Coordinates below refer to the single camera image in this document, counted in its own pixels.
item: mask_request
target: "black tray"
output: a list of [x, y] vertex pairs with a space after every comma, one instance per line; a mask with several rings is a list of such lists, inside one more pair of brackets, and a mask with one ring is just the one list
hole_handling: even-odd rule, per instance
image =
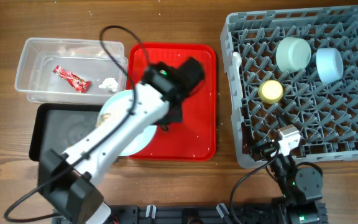
[[95, 128], [98, 105], [45, 103], [39, 106], [32, 133], [29, 157], [39, 161], [47, 149], [62, 153]]

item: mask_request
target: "white cup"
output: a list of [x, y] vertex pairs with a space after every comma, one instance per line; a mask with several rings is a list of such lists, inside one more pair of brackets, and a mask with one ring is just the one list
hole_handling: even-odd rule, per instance
[[343, 75], [343, 61], [337, 49], [318, 49], [316, 53], [317, 72], [324, 84], [340, 80]]
[[276, 61], [281, 71], [297, 72], [308, 66], [311, 57], [309, 43], [301, 38], [286, 37], [277, 47]]

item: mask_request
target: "red tray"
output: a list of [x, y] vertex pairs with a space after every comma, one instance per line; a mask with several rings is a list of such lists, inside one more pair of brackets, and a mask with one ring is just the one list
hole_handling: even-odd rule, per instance
[[[182, 105], [183, 122], [170, 124], [168, 132], [157, 129], [153, 140], [131, 159], [171, 161], [206, 161], [216, 151], [216, 54], [202, 44], [144, 43], [150, 62], [164, 62], [179, 67], [188, 57], [197, 59], [205, 71], [205, 82], [200, 90]], [[147, 67], [140, 45], [129, 55], [128, 70], [138, 82]]]

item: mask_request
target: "white tissue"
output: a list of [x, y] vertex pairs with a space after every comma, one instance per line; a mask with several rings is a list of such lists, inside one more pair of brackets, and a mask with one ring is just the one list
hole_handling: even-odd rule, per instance
[[107, 78], [103, 80], [102, 84], [99, 85], [99, 88], [109, 89], [113, 92], [117, 91], [118, 82], [115, 78]]

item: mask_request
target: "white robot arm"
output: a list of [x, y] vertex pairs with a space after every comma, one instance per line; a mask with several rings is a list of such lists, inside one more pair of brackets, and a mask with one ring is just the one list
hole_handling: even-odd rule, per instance
[[[40, 189], [39, 193], [73, 224], [104, 223], [111, 211], [95, 186], [126, 146], [147, 126], [164, 120], [170, 110], [180, 106], [203, 78], [203, 68], [193, 58], [178, 69], [162, 62], [151, 65], [142, 81], [135, 86], [136, 102], [133, 95], [114, 100], [109, 106], [111, 110], [108, 110], [114, 114], [110, 114], [87, 137], [60, 155], [48, 150], [41, 157], [39, 186], [62, 170], [73, 169]], [[133, 103], [134, 110], [120, 124], [128, 116]]]
[[[147, 126], [162, 119], [169, 111], [169, 102], [162, 100], [162, 94], [152, 86], [141, 83], [136, 85], [137, 105], [127, 122], [118, 129], [108, 140], [100, 145], [75, 170], [83, 175], [86, 172], [91, 175], [90, 182], [98, 185], [110, 165], [118, 158], [120, 153], [131, 141], [140, 134]], [[110, 116], [92, 133], [80, 142], [68, 148], [64, 154], [68, 155], [67, 163], [73, 164], [83, 153], [99, 143], [118, 123], [124, 118], [133, 101], [132, 95], [113, 102], [110, 107], [114, 108], [114, 116]], [[110, 216], [110, 208], [103, 202], [93, 216], [87, 221], [89, 224], [102, 224]]]

